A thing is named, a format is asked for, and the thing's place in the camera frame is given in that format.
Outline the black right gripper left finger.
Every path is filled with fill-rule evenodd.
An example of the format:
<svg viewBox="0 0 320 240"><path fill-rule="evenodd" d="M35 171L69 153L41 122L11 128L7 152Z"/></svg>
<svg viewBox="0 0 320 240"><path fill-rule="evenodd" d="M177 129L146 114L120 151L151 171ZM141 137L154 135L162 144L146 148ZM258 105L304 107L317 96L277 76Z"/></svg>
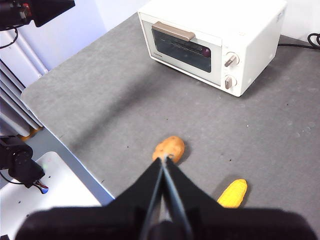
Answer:
<svg viewBox="0 0 320 240"><path fill-rule="evenodd" d="M109 204L99 207L55 207L32 213L17 240L151 240L153 207L163 176L155 160L136 182Z"/></svg>

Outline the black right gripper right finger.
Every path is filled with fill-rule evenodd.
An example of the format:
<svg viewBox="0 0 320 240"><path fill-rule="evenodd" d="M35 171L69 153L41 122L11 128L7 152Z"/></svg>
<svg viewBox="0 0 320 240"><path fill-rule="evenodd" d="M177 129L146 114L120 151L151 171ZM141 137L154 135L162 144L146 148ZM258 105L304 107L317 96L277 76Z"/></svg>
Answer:
<svg viewBox="0 0 320 240"><path fill-rule="evenodd" d="M165 181L173 216L192 240L311 240L301 215L276 208L226 208L197 187L171 159Z"/></svg>

